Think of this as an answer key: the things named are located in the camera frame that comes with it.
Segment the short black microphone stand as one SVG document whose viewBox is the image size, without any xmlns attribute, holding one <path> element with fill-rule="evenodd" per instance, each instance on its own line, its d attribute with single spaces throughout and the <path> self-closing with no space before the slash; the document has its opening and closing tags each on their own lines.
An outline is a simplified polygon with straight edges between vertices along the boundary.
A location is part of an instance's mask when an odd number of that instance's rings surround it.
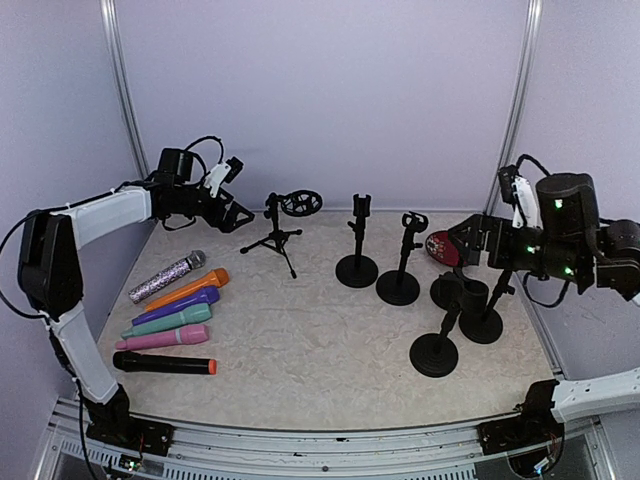
<svg viewBox="0 0 640 480">
<path fill-rule="evenodd" d="M 438 276 L 430 287 L 430 296 L 439 308 L 447 310 L 452 301 L 459 299 L 463 288 L 462 271 L 454 268 Z"/>
</svg>

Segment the mint green toy microphone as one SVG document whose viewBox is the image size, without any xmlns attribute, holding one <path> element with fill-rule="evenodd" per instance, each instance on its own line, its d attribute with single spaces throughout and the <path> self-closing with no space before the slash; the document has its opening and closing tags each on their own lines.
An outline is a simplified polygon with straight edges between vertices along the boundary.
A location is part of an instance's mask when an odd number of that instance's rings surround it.
<svg viewBox="0 0 640 480">
<path fill-rule="evenodd" d="M 149 322 L 132 326 L 121 333 L 123 340 L 139 337 L 167 330 L 180 328 L 182 326 L 202 323 L 212 316 L 210 306 L 206 303 L 195 304 L 180 312 L 172 313 Z"/>
</svg>

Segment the orange toy microphone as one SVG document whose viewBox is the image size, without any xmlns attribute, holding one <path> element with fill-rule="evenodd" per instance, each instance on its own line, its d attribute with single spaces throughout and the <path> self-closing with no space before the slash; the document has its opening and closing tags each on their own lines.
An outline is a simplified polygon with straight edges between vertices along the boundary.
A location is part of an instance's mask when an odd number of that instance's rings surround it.
<svg viewBox="0 0 640 480">
<path fill-rule="evenodd" d="M 181 300 L 189 295 L 192 295 L 199 290 L 205 287 L 216 287 L 220 288 L 228 284 L 230 281 L 230 276 L 228 271 L 225 268 L 216 268 L 214 270 L 209 271 L 207 274 L 202 276 L 201 278 L 194 280 L 177 290 L 174 290 L 148 304 L 145 307 L 146 312 L 151 312 L 153 310 L 159 309 L 160 307 L 166 306 L 172 302 L 177 300 Z"/>
</svg>

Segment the purple toy microphone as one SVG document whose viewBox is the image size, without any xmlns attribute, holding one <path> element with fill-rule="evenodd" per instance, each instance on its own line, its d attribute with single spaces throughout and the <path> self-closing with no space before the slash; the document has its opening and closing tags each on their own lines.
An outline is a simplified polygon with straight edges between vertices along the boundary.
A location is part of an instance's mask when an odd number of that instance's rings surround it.
<svg viewBox="0 0 640 480">
<path fill-rule="evenodd" d="M 131 322 L 133 326 L 141 325 L 152 320 L 185 310 L 188 307 L 199 304 L 211 305 L 220 299 L 219 289 L 214 286 L 203 287 L 195 293 L 167 305 L 139 315 Z"/>
</svg>

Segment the silver glitter microphone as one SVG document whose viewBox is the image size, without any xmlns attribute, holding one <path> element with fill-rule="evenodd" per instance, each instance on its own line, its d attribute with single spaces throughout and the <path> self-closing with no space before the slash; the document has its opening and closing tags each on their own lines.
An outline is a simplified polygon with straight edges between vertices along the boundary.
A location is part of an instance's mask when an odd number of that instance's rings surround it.
<svg viewBox="0 0 640 480">
<path fill-rule="evenodd" d="M 203 267 L 206 264 L 206 260 L 207 257 L 203 251 L 193 250 L 186 257 L 172 263 L 133 287 L 128 292 L 128 297 L 134 304 L 138 304 L 169 284 L 186 276 L 191 271 Z"/>
</svg>

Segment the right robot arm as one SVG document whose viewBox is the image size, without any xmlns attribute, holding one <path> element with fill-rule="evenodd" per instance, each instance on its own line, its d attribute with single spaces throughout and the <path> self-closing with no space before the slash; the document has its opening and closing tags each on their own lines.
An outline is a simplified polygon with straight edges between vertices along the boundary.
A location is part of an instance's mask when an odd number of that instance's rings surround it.
<svg viewBox="0 0 640 480">
<path fill-rule="evenodd" d="M 639 225 L 601 218 L 592 177 L 587 173 L 542 172 L 530 185 L 520 174 L 523 154 L 501 168 L 501 196 L 513 218 L 474 214 L 447 231 L 462 263 L 487 265 L 525 278 L 557 279 L 579 294 L 609 289 L 627 302 L 639 300 Z M 486 455 L 560 439 L 567 423 L 639 407 L 639 371 L 627 370 L 582 381 L 533 383 L 518 415 L 479 424 Z"/>
</svg>

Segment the pink toy microphone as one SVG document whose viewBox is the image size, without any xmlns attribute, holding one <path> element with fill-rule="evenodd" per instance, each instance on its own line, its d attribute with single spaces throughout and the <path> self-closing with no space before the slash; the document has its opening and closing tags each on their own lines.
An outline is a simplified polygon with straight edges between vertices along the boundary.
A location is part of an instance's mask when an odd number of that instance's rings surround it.
<svg viewBox="0 0 640 480">
<path fill-rule="evenodd" d="M 118 351 L 139 351 L 177 345 L 200 344 L 209 339 L 209 327 L 204 324 L 187 325 L 159 333 L 131 337 L 115 344 Z"/>
</svg>

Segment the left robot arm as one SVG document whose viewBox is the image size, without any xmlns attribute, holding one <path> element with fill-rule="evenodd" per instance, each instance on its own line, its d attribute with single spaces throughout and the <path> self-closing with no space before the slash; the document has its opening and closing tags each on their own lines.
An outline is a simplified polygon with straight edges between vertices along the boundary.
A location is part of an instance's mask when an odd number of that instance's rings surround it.
<svg viewBox="0 0 640 480">
<path fill-rule="evenodd" d="M 125 387 L 100 352 L 85 307 L 92 276 L 83 252 L 105 245 L 120 230 L 172 216 L 202 219 L 223 233 L 250 223 L 253 213 L 225 188 L 243 170 L 243 161 L 220 155 L 203 166 L 198 144 L 166 148 L 145 177 L 75 203 L 35 209 L 11 229 L 21 234 L 17 284 L 32 310 L 1 300 L 18 316 L 44 324 L 59 364 L 75 384 L 83 440 L 161 456 L 169 450 L 173 426 L 132 413 Z M 195 165 L 203 166 L 198 179 L 192 177 Z"/>
</svg>

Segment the black wireless microphone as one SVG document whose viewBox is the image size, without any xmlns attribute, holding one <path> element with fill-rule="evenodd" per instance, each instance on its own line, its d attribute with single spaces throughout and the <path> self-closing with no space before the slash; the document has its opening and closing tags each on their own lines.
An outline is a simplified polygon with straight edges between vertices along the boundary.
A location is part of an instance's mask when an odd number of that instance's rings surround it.
<svg viewBox="0 0 640 480">
<path fill-rule="evenodd" d="M 151 372 L 189 375 L 216 375 L 215 359 L 175 357 L 139 354 L 133 351 L 119 351 L 113 354 L 112 363 L 124 372 Z"/>
</svg>

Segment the black tripod microphone stand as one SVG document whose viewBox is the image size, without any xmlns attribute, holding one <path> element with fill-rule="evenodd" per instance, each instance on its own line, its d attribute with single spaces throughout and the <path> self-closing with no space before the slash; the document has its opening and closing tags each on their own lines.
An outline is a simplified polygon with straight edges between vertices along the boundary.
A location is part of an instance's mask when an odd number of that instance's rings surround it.
<svg viewBox="0 0 640 480">
<path fill-rule="evenodd" d="M 286 252 L 286 244 L 292 236 L 300 236 L 303 230 L 284 230 L 280 222 L 280 214 L 292 218 L 304 218 L 318 213 L 323 206 L 322 196 L 315 191 L 308 189 L 295 190 L 288 194 L 271 192 L 265 201 L 266 210 L 264 217 L 271 222 L 272 229 L 266 237 L 263 237 L 250 245 L 240 249 L 241 254 L 247 254 L 257 247 L 267 248 L 282 256 L 289 268 L 293 279 L 297 278 L 297 273 Z"/>
</svg>

